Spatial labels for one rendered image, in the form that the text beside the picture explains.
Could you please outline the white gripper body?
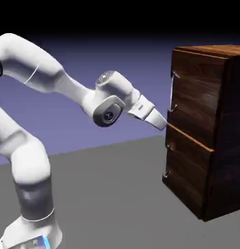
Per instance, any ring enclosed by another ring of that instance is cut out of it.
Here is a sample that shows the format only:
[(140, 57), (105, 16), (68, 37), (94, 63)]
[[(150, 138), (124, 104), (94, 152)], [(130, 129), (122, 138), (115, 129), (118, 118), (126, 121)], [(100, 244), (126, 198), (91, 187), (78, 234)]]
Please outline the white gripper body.
[(167, 120), (161, 115), (161, 113), (154, 108), (150, 114), (145, 118), (145, 122), (149, 123), (156, 129), (162, 131), (167, 125)]

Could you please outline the tall dark wood door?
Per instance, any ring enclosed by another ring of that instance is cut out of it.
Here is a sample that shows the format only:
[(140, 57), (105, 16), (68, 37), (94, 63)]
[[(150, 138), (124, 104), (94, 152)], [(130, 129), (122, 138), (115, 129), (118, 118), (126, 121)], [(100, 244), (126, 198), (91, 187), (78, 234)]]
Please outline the tall dark wood door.
[(174, 49), (172, 100), (167, 121), (214, 148), (215, 121), (227, 59)]

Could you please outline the short dark wood door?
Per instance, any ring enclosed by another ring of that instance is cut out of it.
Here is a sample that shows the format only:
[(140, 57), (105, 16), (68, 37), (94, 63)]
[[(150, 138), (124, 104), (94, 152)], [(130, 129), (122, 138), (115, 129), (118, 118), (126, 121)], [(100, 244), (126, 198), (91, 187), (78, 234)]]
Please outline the short dark wood door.
[(165, 146), (175, 144), (173, 171), (163, 183), (198, 218), (203, 219), (207, 177), (214, 153), (171, 124), (166, 127)]

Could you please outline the dark wood cabinet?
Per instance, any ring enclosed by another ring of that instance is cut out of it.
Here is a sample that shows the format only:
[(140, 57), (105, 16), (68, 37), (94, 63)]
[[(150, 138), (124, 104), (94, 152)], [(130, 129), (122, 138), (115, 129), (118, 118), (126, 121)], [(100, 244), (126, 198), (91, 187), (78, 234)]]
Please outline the dark wood cabinet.
[(182, 51), (221, 56), (228, 61), (222, 78), (215, 121), (206, 204), (202, 221), (240, 210), (240, 45), (177, 47)]

